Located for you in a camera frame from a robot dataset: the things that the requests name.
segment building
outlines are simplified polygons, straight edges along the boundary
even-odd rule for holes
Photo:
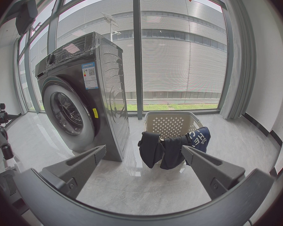
[[[218,104],[227,68],[227,33],[221,12],[189,0],[140,0],[143,104]],[[112,15],[119,28],[113,42],[121,47],[128,104],[136,104],[133,0],[102,0],[60,15],[56,47],[89,32],[110,39]],[[47,55],[47,32],[30,48],[30,67]]]

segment energy label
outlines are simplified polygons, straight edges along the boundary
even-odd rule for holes
[[[82,64],[83,77],[86,89],[98,89],[95,62]]]

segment floor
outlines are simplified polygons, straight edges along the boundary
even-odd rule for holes
[[[269,172],[279,145],[244,117],[225,120],[219,114],[197,115],[211,132],[207,153],[245,168]],[[202,205],[210,198],[190,166],[172,170],[148,168],[139,155],[143,121],[129,118],[130,136],[123,162],[102,160],[77,200],[112,212],[157,215]],[[45,114],[27,113],[8,128],[9,142],[24,167],[43,167],[73,156]],[[0,172],[4,171],[0,151]]]

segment gray metal facade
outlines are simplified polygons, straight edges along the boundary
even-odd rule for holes
[[[156,29],[192,33],[217,41],[227,48],[226,25],[224,16],[219,11],[188,0],[140,0],[140,3],[142,31]],[[159,15],[145,15],[147,13],[143,11],[157,11]],[[103,20],[102,12],[115,17],[119,28],[113,27],[114,30],[133,30],[133,0],[102,0],[81,8],[58,22],[56,47],[93,31],[109,34],[110,26]],[[47,33],[30,49],[31,70],[46,55],[42,53],[46,50],[46,41]],[[113,42],[124,51],[127,102],[134,104],[134,40],[124,38]],[[180,91],[217,94],[211,98],[197,95],[188,98],[187,93],[181,93],[181,98],[170,98],[168,94],[167,98],[146,99],[144,96],[144,104],[218,103],[227,69],[227,49],[223,51],[203,43],[166,37],[142,37],[141,43],[144,93]],[[38,100],[41,99],[39,93],[36,96]]]

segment beige plastic basket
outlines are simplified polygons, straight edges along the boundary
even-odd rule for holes
[[[158,132],[162,139],[185,135],[202,126],[200,120],[188,111],[149,111],[144,117],[144,130]]]

